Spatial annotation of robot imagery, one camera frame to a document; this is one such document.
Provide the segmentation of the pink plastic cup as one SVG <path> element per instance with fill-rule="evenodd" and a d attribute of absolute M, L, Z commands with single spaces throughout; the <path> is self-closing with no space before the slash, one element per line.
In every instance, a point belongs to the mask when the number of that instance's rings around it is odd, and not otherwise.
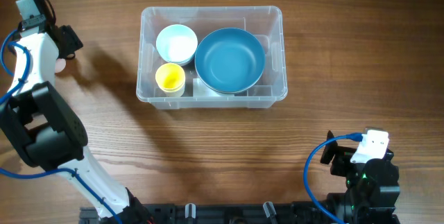
<path fill-rule="evenodd" d="M 54 72 L 57 74 L 57 73 L 60 73 L 61 71 L 63 71 L 64 69 L 65 69 L 65 67 L 66 67 L 66 60 L 65 59 L 62 59 L 62 58 L 59 58 L 59 59 L 57 59 L 56 60 L 56 62 L 55 62 L 55 69 L 54 69 Z"/>

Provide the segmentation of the yellow plastic cup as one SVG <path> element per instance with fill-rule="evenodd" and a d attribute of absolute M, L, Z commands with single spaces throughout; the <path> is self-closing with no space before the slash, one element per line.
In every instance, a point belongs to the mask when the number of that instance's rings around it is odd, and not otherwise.
<path fill-rule="evenodd" d="M 166 63 L 155 72 L 155 81 L 165 92 L 176 92 L 185 85 L 185 70 L 178 64 Z"/>

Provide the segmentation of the light blue bowl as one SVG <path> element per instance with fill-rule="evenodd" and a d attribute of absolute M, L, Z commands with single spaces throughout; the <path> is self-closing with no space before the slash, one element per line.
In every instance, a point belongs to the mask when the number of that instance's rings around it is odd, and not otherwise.
<path fill-rule="evenodd" d="M 195 32 L 188 26 L 173 24 L 162 29 L 156 39 L 156 49 L 166 61 L 185 60 L 194 56 L 198 46 Z"/>

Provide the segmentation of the dark blue plate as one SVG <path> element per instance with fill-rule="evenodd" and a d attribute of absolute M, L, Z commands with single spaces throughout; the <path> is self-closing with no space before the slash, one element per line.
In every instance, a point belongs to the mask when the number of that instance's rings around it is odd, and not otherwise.
<path fill-rule="evenodd" d="M 266 54 L 259 40 L 244 29 L 221 28 L 198 45 L 195 70 L 206 84 L 223 91 L 254 85 L 264 73 Z"/>

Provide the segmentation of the mint green bowl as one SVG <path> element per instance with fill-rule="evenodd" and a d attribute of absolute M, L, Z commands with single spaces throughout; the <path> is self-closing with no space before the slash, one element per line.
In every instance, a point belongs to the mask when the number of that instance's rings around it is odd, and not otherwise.
<path fill-rule="evenodd" d="M 191 56 L 191 57 L 189 57 L 189 58 L 187 58 L 187 59 L 185 59 L 185 60 L 172 60 L 171 63 L 177 64 L 177 65 L 180 65 L 180 66 L 182 67 L 182 66 L 186 66 L 186 65 L 188 65 L 188 64 L 191 63 L 193 60 L 194 60 L 194 56 Z"/>

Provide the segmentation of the pale green plastic cup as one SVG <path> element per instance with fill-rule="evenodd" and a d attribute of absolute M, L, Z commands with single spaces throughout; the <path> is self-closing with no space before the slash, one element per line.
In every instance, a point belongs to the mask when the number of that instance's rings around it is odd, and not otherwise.
<path fill-rule="evenodd" d="M 166 89 L 164 90 L 164 93 L 167 97 L 181 97 L 185 92 L 185 86 L 183 85 L 180 88 L 177 89 Z"/>

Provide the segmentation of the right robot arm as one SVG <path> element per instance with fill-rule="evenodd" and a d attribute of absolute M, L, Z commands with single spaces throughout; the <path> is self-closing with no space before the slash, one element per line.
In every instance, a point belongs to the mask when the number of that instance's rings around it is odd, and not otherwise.
<path fill-rule="evenodd" d="M 329 193 L 321 205 L 343 223 L 399 224 L 394 214 L 400 195 L 399 168 L 392 163 L 389 134 L 366 129 L 358 147 L 338 145 L 332 132 L 324 147 L 321 163 L 330 173 L 346 180 L 344 193 Z"/>

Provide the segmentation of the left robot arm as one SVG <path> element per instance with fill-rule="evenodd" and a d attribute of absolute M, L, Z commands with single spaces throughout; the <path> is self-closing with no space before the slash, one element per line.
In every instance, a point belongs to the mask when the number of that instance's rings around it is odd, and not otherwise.
<path fill-rule="evenodd" d="M 71 26 L 56 25 L 49 0 L 16 5 L 22 20 L 1 45 L 16 56 L 13 81 L 1 97 L 1 129 L 21 159 L 42 172 L 1 174 L 21 180 L 58 174 L 93 204 L 100 223 L 153 223 L 147 208 L 94 158 L 84 125 L 53 86 L 83 43 Z"/>

